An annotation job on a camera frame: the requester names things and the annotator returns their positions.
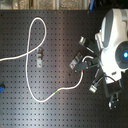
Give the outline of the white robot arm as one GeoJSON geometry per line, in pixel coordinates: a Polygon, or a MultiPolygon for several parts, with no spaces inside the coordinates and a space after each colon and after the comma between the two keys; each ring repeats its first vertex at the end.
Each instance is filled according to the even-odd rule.
{"type": "Polygon", "coordinates": [[[121,73],[128,70],[128,9],[109,10],[95,34],[95,41],[81,37],[79,44],[95,57],[88,56],[88,61],[83,62],[75,57],[70,63],[72,69],[81,71],[97,66],[107,84],[120,80],[121,73]]]}

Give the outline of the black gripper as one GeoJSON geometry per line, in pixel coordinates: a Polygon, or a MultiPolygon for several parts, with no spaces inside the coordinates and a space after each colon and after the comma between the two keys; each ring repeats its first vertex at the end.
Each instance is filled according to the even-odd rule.
{"type": "Polygon", "coordinates": [[[92,41],[88,40],[85,37],[80,38],[79,44],[87,50],[89,50],[93,54],[93,56],[91,59],[87,61],[86,64],[85,62],[81,61],[83,55],[80,52],[78,52],[75,58],[69,64],[69,67],[71,69],[75,69],[76,71],[84,70],[87,67],[87,65],[89,68],[100,67],[98,47],[94,45],[92,41]]]}

